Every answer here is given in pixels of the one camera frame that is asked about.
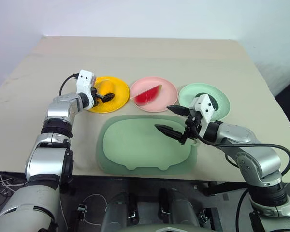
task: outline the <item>green tray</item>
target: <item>green tray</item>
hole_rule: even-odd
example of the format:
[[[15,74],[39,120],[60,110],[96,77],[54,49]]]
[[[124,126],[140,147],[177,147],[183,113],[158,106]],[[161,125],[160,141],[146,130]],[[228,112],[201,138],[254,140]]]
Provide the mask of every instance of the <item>green tray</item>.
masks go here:
[[[116,116],[104,124],[97,141],[96,159],[106,173],[116,175],[174,175],[190,172],[196,165],[197,147],[163,135],[154,124],[183,132],[176,116]]]

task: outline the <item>silver robot arm segment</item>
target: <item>silver robot arm segment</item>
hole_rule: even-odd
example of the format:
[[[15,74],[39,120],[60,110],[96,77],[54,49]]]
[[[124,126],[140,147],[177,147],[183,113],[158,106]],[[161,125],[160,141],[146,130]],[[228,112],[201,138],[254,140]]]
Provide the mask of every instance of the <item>silver robot arm segment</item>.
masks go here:
[[[213,142],[221,144],[260,143],[247,128],[218,122]],[[238,165],[248,183],[254,212],[250,219],[255,231],[290,230],[290,197],[286,194],[279,170],[281,161],[270,147],[218,147]]]
[[[0,212],[0,232],[55,232],[59,210],[59,185],[66,183],[73,171],[70,150],[75,115],[92,108],[95,99],[90,88],[95,76],[81,70],[77,94],[55,97],[49,105],[41,134],[27,160],[27,183],[19,189]]]

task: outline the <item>table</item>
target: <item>table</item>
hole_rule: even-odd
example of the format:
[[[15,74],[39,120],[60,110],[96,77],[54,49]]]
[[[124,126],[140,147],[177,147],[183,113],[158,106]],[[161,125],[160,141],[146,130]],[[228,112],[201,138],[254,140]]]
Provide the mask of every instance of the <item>table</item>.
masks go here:
[[[247,53],[232,40],[43,37],[0,87],[0,171],[24,172],[36,136],[62,81],[80,69],[114,76],[128,86],[146,76],[160,76],[178,87],[208,83],[230,99],[223,120],[248,127],[264,143],[290,149],[290,123]],[[63,93],[76,91],[70,80]],[[117,115],[147,115],[129,101],[109,114],[84,111],[75,118],[71,149],[74,175],[109,176],[98,168],[96,138],[106,120]],[[161,115],[173,115],[166,111]],[[277,151],[282,169],[288,162]],[[144,176],[185,180],[244,181],[221,151],[201,144],[195,169],[184,175]],[[290,182],[290,171],[284,177]]]

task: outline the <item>watermelon slice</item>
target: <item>watermelon slice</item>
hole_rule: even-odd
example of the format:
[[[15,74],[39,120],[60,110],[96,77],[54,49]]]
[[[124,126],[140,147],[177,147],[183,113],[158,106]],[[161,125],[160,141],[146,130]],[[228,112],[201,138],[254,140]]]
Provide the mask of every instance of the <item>watermelon slice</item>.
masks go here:
[[[161,91],[161,88],[162,85],[155,86],[143,93],[136,95],[135,97],[132,97],[131,99],[136,105],[147,105],[156,99]]]

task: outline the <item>floor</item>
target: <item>floor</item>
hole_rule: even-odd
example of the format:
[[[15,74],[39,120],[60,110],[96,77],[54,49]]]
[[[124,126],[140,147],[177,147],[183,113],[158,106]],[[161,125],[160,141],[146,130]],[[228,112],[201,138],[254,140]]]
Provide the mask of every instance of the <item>floor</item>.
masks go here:
[[[73,211],[76,210],[78,204],[83,202],[86,196],[94,193],[103,195],[109,202],[112,197],[120,192],[131,192],[141,196],[141,199],[147,199],[150,202],[140,202],[138,204],[140,213],[140,224],[161,223],[155,216],[157,215],[158,205],[154,203],[155,196],[161,188],[173,188],[184,193],[193,205],[203,207],[217,207],[220,215],[223,231],[235,231],[235,211],[238,200],[242,194],[242,190],[229,192],[227,194],[217,194],[216,196],[203,196],[197,189],[195,183],[189,181],[173,181],[173,180],[155,180],[155,179],[138,179],[138,178],[105,178],[105,177],[75,177],[70,183],[70,190],[61,195],[61,201],[65,218],[69,225],[72,225]],[[287,192],[290,195],[290,184],[287,185]],[[92,223],[102,223],[105,203],[100,196],[93,196],[86,201],[87,214],[86,220]],[[249,212],[251,206],[248,197],[245,198],[240,214],[240,231],[252,231]],[[59,232],[66,231],[62,215],[59,215]],[[79,223],[79,232],[98,232],[100,226],[90,225],[84,222]]]

